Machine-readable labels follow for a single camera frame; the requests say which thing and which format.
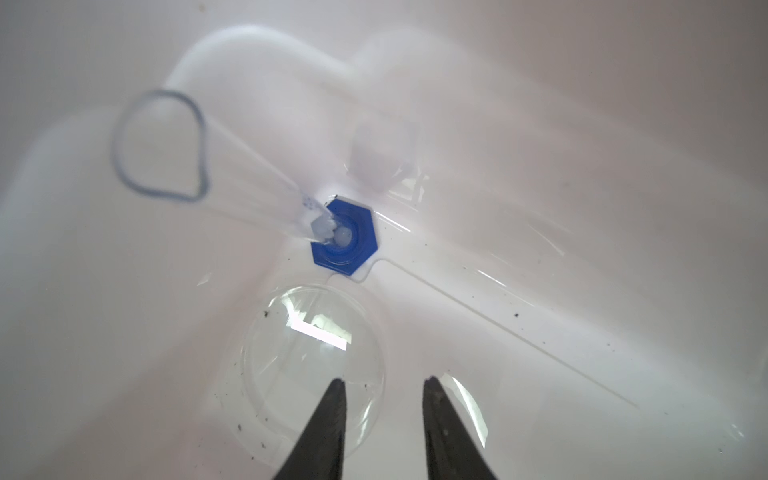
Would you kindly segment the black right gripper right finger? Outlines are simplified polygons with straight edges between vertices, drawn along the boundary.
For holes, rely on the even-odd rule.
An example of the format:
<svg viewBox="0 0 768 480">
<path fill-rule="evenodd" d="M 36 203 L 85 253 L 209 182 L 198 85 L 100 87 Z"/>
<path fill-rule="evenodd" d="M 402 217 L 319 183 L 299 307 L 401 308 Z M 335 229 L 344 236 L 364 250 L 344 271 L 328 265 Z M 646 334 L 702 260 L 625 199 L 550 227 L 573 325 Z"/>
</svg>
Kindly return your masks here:
<svg viewBox="0 0 768 480">
<path fill-rule="evenodd" d="M 422 415 L 430 480 L 496 479 L 434 376 L 424 382 Z"/>
</svg>

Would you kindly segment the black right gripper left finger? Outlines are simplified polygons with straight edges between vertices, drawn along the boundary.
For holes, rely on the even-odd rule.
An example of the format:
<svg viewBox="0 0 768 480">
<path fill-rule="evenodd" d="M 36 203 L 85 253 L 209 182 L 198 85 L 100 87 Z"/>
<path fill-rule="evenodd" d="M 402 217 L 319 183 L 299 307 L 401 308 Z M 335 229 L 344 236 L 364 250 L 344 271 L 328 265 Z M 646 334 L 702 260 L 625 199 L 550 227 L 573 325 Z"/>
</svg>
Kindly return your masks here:
<svg viewBox="0 0 768 480">
<path fill-rule="evenodd" d="M 343 474 L 347 397 L 345 382 L 333 379 L 275 480 L 339 480 Z"/>
</svg>

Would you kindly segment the clear glass petri dish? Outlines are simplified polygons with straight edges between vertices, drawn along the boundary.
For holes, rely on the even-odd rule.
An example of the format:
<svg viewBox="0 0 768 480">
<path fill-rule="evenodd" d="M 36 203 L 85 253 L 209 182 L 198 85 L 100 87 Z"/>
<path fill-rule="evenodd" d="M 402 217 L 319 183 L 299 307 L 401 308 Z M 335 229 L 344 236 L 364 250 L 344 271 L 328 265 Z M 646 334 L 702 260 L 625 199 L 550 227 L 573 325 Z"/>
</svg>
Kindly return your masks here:
<svg viewBox="0 0 768 480">
<path fill-rule="evenodd" d="M 346 456 L 365 442 L 381 409 L 385 356 L 373 318 L 333 287 L 272 293 L 257 310 L 238 364 L 247 405 L 236 429 L 274 467 L 293 449 L 332 380 L 345 384 Z"/>
</svg>

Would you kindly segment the blue base graduated cylinder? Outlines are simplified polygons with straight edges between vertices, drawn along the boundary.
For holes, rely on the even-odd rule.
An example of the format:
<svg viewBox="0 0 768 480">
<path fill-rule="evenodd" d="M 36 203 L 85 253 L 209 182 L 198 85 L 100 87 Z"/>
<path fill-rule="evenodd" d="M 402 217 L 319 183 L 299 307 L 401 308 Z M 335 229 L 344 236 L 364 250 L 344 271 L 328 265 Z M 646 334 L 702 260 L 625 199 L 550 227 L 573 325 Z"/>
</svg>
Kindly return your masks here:
<svg viewBox="0 0 768 480">
<path fill-rule="evenodd" d="M 314 263 L 337 273 L 353 275 L 379 248 L 370 209 L 317 200 L 180 91 L 152 90 L 126 106 L 110 159 L 134 193 L 307 241 Z"/>
</svg>

